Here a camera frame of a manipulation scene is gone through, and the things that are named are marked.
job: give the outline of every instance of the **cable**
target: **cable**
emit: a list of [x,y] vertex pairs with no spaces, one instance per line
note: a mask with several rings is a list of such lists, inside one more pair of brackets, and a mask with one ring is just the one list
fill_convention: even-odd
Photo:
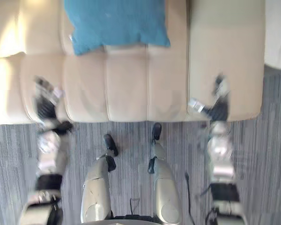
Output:
[[215,208],[212,208],[208,213],[207,213],[207,216],[205,217],[205,225],[207,225],[208,223],[208,219],[211,215],[211,213],[215,212]]
[[189,214],[189,217],[192,220],[192,224],[196,225],[195,221],[194,221],[194,219],[191,215],[191,193],[190,193],[190,189],[189,189],[189,175],[188,175],[187,172],[185,172],[185,181],[186,181],[186,184],[187,184],[187,194],[188,194],[188,214]]
[[201,192],[201,194],[196,195],[196,196],[202,197],[202,196],[206,195],[206,194],[208,193],[210,187],[211,187],[211,186],[209,185],[204,191]]
[[131,215],[133,215],[133,212],[132,212],[132,198],[130,198],[130,212],[131,212]]

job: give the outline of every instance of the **blue pillow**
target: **blue pillow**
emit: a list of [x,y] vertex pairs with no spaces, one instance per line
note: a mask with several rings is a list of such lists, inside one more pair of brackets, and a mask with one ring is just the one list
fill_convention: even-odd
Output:
[[164,0],[65,0],[77,55],[101,45],[170,46]]

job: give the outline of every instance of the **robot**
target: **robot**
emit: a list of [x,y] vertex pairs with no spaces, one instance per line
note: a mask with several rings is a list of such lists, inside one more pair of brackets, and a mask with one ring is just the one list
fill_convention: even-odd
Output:
[[[216,104],[207,108],[191,99],[192,109],[211,119],[207,148],[210,189],[213,208],[206,218],[211,225],[247,225],[236,187],[234,167],[230,161],[232,144],[228,127],[229,91],[224,79],[218,78]],[[22,210],[19,225],[60,225],[63,212],[60,187],[68,163],[68,138],[73,125],[60,122],[55,108],[62,90],[46,80],[37,78],[35,105],[41,125],[38,138],[37,181],[34,191]],[[106,151],[96,159],[83,184],[81,223],[83,225],[181,225],[182,207],[173,173],[166,162],[166,153],[159,143],[161,124],[152,129],[148,173],[154,177],[154,216],[114,216],[111,209],[108,173],[116,169],[114,157],[118,150],[113,138],[104,135]]]

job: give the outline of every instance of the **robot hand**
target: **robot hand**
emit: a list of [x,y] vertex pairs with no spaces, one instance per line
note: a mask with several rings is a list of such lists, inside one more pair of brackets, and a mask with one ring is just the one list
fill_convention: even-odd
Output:
[[189,106],[195,111],[207,115],[211,121],[227,121],[229,115],[229,85],[222,75],[217,77],[213,93],[215,96],[213,107],[206,107],[194,98],[191,98]]
[[69,121],[59,122],[56,106],[62,90],[42,78],[36,79],[36,112],[41,120],[38,137],[37,181],[22,210],[20,225],[59,225],[62,222],[60,186],[68,161]]
[[211,120],[206,154],[213,209],[207,215],[206,224],[209,222],[212,225],[247,225],[239,200],[234,166],[230,160],[232,142],[227,126],[229,86],[221,75],[215,81],[214,96],[215,105],[210,108],[194,98],[189,103],[192,109],[204,113]]

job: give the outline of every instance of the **floor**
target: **floor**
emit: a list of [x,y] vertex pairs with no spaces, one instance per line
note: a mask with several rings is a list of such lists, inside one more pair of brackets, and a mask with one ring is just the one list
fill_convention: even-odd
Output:
[[[117,169],[110,174],[112,210],[115,215],[152,215],[152,177],[147,174],[151,157],[149,137],[152,122],[75,124],[71,135],[70,163],[62,187],[64,224],[80,224],[82,183],[87,167],[104,147],[102,135],[110,133],[119,146]],[[210,195],[194,196],[208,186],[204,154],[199,143],[200,122],[163,123],[161,142],[174,170],[187,215],[185,171],[190,174],[192,215],[202,225],[210,207]],[[281,225],[281,72],[266,68],[263,107],[254,120],[231,123],[233,161],[238,188],[250,225]],[[0,126],[0,225],[15,225],[36,169],[36,127]]]

